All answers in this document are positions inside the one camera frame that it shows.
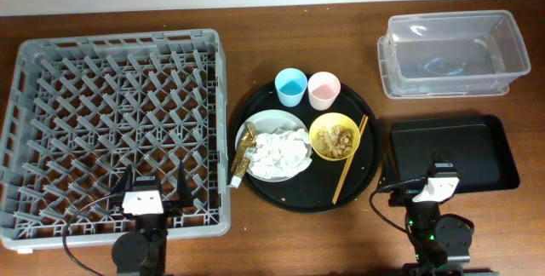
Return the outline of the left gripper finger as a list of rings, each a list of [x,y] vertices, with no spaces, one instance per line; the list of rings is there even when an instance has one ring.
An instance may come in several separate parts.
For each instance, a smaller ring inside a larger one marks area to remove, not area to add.
[[[118,194],[130,191],[133,187],[133,170],[132,166],[128,165],[122,175],[118,180],[116,185],[113,187],[111,194]]]
[[[192,207],[193,196],[192,189],[189,187],[184,172],[184,163],[181,160],[178,166],[177,186],[176,192],[178,194],[178,202],[181,207]]]

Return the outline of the food scraps and rice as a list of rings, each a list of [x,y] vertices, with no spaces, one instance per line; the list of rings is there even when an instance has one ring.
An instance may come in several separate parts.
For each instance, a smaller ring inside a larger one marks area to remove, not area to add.
[[[315,136],[315,146],[327,158],[345,158],[352,151],[353,134],[337,124],[321,128]]]

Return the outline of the yellow plastic bowl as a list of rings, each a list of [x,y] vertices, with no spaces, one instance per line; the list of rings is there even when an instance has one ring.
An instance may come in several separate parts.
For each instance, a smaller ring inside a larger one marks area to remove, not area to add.
[[[321,128],[331,127],[331,126],[334,126],[334,125],[337,125],[337,124],[343,126],[346,129],[349,129],[353,134],[352,151],[345,158],[348,158],[349,156],[351,156],[359,148],[359,143],[360,143],[359,126],[350,117],[348,117],[348,116],[346,116],[344,114],[338,113],[338,112],[328,112],[326,114],[323,114],[323,115],[319,116],[318,118],[316,118],[313,121],[313,123],[312,123],[312,125],[310,127],[310,130],[309,130],[309,138],[311,140],[311,145],[312,145],[313,150],[321,158],[323,158],[325,160],[328,160],[328,161],[339,161],[339,160],[342,160],[342,159],[345,159],[345,158],[333,159],[333,158],[327,158],[327,157],[323,156],[318,151],[318,149],[316,148],[314,140],[315,140],[315,136],[316,136],[317,132]]]

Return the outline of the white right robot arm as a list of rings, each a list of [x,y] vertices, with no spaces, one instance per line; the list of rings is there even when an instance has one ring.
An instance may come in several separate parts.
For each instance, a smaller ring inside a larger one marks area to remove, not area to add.
[[[405,275],[464,274],[474,224],[439,211],[439,206],[453,197],[459,181],[454,165],[439,161],[431,163],[424,176],[390,186],[388,205],[405,208],[403,230],[416,255],[415,263],[404,264]]]

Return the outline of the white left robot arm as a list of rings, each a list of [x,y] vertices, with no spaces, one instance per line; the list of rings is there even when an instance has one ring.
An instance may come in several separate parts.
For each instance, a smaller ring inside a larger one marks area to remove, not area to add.
[[[176,182],[178,198],[162,200],[163,188],[155,175],[134,176],[129,166],[111,191],[120,213],[135,222],[135,230],[125,233],[112,247],[118,275],[164,275],[168,219],[183,215],[193,204],[192,190],[179,164]]]

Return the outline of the gold snack wrapper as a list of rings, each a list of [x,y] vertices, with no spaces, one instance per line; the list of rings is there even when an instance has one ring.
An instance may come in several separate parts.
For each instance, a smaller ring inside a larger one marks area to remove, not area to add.
[[[250,159],[245,156],[245,153],[249,148],[255,147],[256,136],[257,131],[255,129],[255,125],[251,122],[246,123],[245,132],[238,143],[235,158],[232,162],[232,178],[229,187],[238,188],[243,180],[244,175],[250,166]]]

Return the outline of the white paper napkin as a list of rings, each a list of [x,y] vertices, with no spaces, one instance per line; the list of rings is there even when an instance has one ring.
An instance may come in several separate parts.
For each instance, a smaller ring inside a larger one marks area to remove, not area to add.
[[[250,160],[249,172],[270,181],[291,178],[305,170],[312,162],[309,134],[304,129],[276,129],[260,133],[255,145],[244,156]]]

